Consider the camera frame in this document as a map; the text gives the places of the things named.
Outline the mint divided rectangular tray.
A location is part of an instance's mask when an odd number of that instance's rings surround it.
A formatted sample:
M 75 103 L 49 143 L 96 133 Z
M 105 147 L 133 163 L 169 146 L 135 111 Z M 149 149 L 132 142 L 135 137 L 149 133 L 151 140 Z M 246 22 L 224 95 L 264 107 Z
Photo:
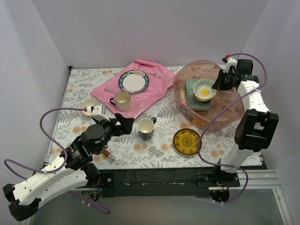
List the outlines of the mint divided rectangular tray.
M 211 107 L 211 103 L 203 104 L 194 99 L 188 99 L 187 104 L 194 111 L 206 111 L 209 110 Z

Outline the yellow patterned plate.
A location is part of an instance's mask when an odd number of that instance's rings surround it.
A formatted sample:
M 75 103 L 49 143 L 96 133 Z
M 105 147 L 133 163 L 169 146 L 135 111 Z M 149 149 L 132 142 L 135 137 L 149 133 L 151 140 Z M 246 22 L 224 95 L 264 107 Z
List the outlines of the yellow patterned plate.
M 189 128 L 178 130 L 173 136 L 173 146 L 175 150 L 186 157 L 191 157 L 197 153 L 197 145 L 200 135 Z

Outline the dark teal dotted bowl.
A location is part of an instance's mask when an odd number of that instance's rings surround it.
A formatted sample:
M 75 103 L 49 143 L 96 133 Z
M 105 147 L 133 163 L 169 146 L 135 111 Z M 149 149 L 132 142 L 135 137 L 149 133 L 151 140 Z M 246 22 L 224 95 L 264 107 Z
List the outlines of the dark teal dotted bowl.
M 210 98 L 210 99 L 200 99 L 200 98 L 197 98 L 195 95 L 193 95 L 195 101 L 199 102 L 200 104 L 208 104 L 208 103 L 211 103 L 214 101 L 214 97 L 213 98 Z

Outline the striped white bowl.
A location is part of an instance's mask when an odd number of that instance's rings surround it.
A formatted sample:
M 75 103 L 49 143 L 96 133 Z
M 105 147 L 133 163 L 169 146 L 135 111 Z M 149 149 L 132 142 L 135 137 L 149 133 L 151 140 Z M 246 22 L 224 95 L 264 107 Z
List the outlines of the striped white bowl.
M 217 90 L 212 89 L 214 81 L 211 79 L 199 79 L 193 87 L 194 95 L 200 99 L 214 98 Z

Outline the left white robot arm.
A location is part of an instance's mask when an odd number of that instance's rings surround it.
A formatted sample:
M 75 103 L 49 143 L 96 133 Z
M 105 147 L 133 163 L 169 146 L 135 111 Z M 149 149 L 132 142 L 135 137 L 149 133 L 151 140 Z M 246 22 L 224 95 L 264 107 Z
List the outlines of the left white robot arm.
M 101 175 L 93 164 L 113 136 L 128 135 L 134 118 L 116 113 L 114 118 L 95 120 L 41 171 L 18 184 L 3 187 L 9 211 L 16 221 L 33 216 L 47 201 L 77 187 L 96 187 Z

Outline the cream bowl pink rim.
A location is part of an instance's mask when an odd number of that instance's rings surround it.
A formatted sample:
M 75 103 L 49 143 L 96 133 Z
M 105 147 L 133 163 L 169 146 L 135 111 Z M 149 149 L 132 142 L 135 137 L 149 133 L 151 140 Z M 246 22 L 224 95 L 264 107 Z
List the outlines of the cream bowl pink rim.
M 99 102 L 95 99 L 88 99 L 86 100 L 85 102 L 83 102 L 81 108 L 82 109 L 85 109 L 86 107 L 92 107 L 94 106 L 95 104 L 98 104 Z M 82 111 L 82 113 L 85 115 L 85 116 L 88 116 L 90 117 L 91 116 L 91 112 L 86 112 L 86 111 Z

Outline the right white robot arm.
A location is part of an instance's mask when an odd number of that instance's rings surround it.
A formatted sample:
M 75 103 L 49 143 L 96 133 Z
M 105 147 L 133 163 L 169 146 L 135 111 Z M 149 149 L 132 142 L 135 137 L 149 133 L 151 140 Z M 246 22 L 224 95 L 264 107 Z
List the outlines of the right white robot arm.
M 263 101 L 259 79 L 252 75 L 252 60 L 236 60 L 230 56 L 222 60 L 225 68 L 219 71 L 212 87 L 236 89 L 242 97 L 245 113 L 236 128 L 234 146 L 214 167 L 212 180 L 217 186 L 236 180 L 238 168 L 254 153 L 269 147 L 279 121 L 279 116 L 271 113 Z

